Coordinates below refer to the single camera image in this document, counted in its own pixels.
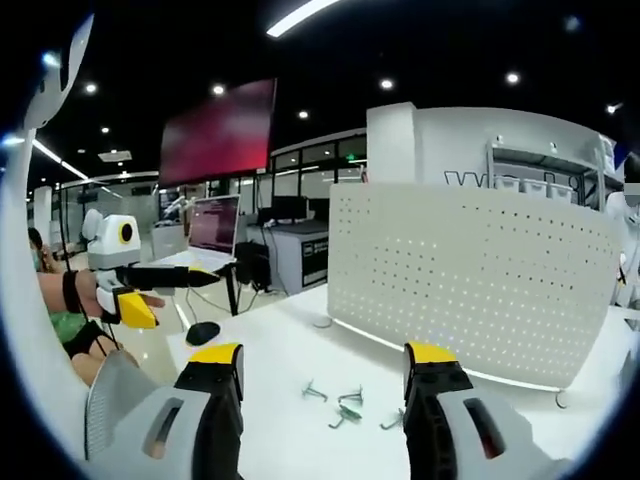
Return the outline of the person's left hand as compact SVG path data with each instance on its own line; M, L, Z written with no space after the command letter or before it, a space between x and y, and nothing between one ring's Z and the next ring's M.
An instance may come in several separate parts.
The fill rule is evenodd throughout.
M79 300L90 317L101 317L103 309L97 301L97 282L96 276L90 270L80 270L76 273L75 278L76 291ZM163 308L165 301L162 298L142 294L141 298L151 308Z

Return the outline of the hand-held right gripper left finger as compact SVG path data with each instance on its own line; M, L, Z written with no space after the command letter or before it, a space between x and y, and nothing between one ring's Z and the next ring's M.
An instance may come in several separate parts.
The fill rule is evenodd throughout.
M211 345L176 383L154 387L115 425L107 470L115 479L237 479L243 433L244 351Z

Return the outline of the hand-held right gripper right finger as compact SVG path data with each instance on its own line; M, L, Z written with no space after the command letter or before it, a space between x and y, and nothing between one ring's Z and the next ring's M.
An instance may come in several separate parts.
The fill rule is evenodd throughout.
M559 479L570 468L533 440L530 422L473 385L450 351L404 345L403 431L412 479Z

